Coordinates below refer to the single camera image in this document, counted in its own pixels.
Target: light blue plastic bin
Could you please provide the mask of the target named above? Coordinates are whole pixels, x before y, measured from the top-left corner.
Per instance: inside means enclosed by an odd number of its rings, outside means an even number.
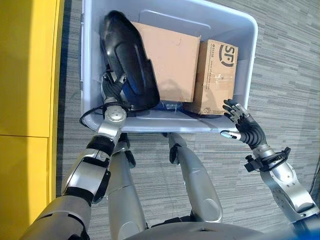
[[[99,26],[112,10],[134,22],[201,36],[238,47],[233,99],[248,105],[258,35],[256,20],[244,13],[205,0],[83,0],[81,17],[81,113],[103,104],[100,91],[104,58]],[[91,114],[85,124],[95,130],[101,115]],[[128,117],[124,132],[211,132],[234,130],[226,117],[194,117],[182,112],[150,110]]]

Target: yellow wall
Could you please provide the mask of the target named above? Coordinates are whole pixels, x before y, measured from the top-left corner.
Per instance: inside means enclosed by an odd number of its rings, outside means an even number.
[[[0,0],[0,229],[17,239],[56,195],[63,0]]]

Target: brown cardboard box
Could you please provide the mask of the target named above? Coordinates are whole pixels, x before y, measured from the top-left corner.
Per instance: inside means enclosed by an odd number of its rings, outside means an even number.
[[[183,108],[200,115],[223,115],[224,100],[234,94],[237,58],[236,46],[214,40],[201,43],[193,102]]]
[[[200,37],[137,22],[146,55],[152,61],[160,99],[192,102],[194,99]]]

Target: gray carpet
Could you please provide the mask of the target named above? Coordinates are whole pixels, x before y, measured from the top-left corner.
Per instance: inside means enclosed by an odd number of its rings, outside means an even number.
[[[309,190],[320,153],[318,0],[214,0],[252,15],[259,27],[248,110],[277,151],[292,148],[289,163]],[[65,0],[60,69],[57,193],[61,181],[92,137],[79,124],[78,44],[81,0]],[[169,163],[167,139],[130,133],[137,165],[132,177],[149,226],[191,210],[179,167]],[[267,232],[289,224],[259,173],[248,173],[249,148],[218,134],[183,134],[202,160],[224,209],[223,222]],[[108,202],[92,208],[92,240],[110,239]]]

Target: humanoid robot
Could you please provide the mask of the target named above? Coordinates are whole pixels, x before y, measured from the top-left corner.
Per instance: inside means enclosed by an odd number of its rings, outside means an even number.
[[[101,84],[104,104],[99,108],[103,110],[104,120],[65,177],[61,196],[42,211],[22,240],[88,240],[91,205],[105,195],[113,240],[294,239],[319,234],[319,208],[287,162],[290,148],[275,152],[259,124],[232,99],[225,100],[223,108],[239,132],[224,130],[221,135],[249,145],[255,158],[246,157],[246,169],[260,171],[275,202],[293,223],[293,231],[286,236],[270,237],[222,223],[223,209],[210,177],[178,133],[165,136],[170,162],[181,167],[191,214],[148,228],[130,173],[136,162],[127,135],[121,129],[127,113],[150,109],[159,102],[152,65],[139,34],[119,12],[106,16],[102,46],[107,69],[113,71],[113,74],[106,71]]]

